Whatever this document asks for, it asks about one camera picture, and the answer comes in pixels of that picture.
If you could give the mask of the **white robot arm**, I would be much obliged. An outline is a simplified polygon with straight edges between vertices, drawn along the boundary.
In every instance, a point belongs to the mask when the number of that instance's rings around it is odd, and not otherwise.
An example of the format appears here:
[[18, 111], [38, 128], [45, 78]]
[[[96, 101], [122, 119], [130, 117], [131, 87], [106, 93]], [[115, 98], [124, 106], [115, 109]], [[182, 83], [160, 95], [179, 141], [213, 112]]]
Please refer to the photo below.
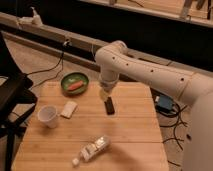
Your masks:
[[213, 171], [213, 78], [192, 71], [131, 58], [122, 41], [99, 48], [102, 93], [111, 93], [124, 74], [190, 107], [182, 171]]

